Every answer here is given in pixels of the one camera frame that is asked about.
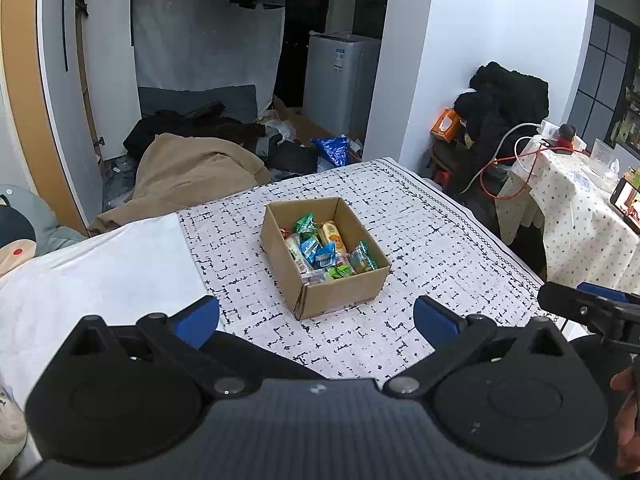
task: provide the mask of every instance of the black robotic device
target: black robotic device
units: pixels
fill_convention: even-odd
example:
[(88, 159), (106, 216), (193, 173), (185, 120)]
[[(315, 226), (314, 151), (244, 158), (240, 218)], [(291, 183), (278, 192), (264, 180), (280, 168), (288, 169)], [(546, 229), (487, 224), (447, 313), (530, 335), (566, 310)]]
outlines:
[[(217, 318), (202, 318), (211, 300), (135, 326), (81, 319), (27, 401), (44, 459), (28, 478), (607, 478), (588, 459), (604, 398), (549, 318), (498, 327), (423, 296), (414, 317), (428, 313), (420, 332), (436, 351), (380, 391), (366, 379), (234, 376), (199, 350), (216, 337)], [(634, 304), (553, 283), (539, 301), (640, 351)]]

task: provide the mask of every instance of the brown blanket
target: brown blanket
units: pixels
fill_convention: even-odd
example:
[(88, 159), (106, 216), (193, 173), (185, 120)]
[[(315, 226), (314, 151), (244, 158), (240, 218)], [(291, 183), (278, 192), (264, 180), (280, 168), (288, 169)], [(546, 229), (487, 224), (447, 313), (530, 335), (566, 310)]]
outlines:
[(270, 181), (262, 161), (232, 142), (162, 134), (140, 161), (131, 199), (99, 215), (89, 226), (89, 233), (112, 231)]

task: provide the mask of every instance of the metal bolt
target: metal bolt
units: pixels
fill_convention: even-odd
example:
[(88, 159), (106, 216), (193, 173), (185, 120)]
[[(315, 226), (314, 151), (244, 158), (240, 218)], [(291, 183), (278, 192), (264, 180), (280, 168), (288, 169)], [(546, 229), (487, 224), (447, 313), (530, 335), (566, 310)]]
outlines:
[(389, 381), (389, 389), (396, 394), (408, 395), (420, 388), (420, 383), (413, 377), (394, 377)]
[(216, 381), (213, 388), (221, 395), (233, 395), (244, 390), (245, 385), (244, 381), (237, 377), (223, 377)]

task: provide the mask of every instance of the red cable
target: red cable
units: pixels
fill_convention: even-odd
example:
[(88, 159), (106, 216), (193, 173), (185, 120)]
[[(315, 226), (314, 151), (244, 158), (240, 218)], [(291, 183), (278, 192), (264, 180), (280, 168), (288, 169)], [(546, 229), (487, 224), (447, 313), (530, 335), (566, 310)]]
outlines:
[(521, 153), (518, 156), (527, 156), (527, 155), (536, 155), (536, 158), (533, 160), (533, 164), (531, 165), (531, 170), (529, 171), (529, 175), (527, 176), (526, 181), (524, 181), (524, 184), (522, 184), (522, 186), (520, 187), (519, 190), (517, 190), (516, 193), (514, 193), (511, 196), (495, 196), (492, 195), (491, 193), (489, 193), (487, 191), (487, 188), (484, 186), (484, 181), (482, 180), (482, 176), (484, 175), (484, 172), (486, 171), (486, 169), (493, 165), (493, 164), (497, 164), (498, 162), (505, 162), (506, 160), (515, 160), (516, 156), (505, 156), (504, 158), (494, 158), (494, 160), (489, 161), (484, 168), (482, 168), (482, 171), (480, 172), (480, 175), (478, 176), (478, 180), (480, 182), (480, 187), (482, 189), (482, 192), (487, 195), (489, 198), (493, 198), (494, 200), (512, 200), (513, 198), (516, 198), (520, 193), (522, 193), (525, 188), (527, 187), (527, 185), (529, 184), (529, 180), (531, 180), (531, 177), (533, 175), (533, 169), (536, 167), (536, 162), (538, 161), (538, 156), (540, 155), (540, 153), (542, 152), (547, 152), (547, 151), (555, 151), (555, 150), (569, 150), (571, 152), (577, 152), (579, 153), (579, 150), (574, 150), (573, 148), (565, 148), (563, 146), (552, 146), (552, 147), (546, 147), (543, 148), (542, 144), (540, 145), (540, 147), (535, 151), (535, 152), (530, 152), (530, 153)]

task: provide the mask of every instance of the smartphone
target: smartphone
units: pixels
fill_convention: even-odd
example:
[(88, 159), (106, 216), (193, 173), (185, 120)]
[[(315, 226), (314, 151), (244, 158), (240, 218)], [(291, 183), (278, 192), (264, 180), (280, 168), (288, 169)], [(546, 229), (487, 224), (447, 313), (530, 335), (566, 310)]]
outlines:
[(611, 204), (622, 213), (625, 223), (640, 236), (640, 191), (621, 178), (611, 195)]

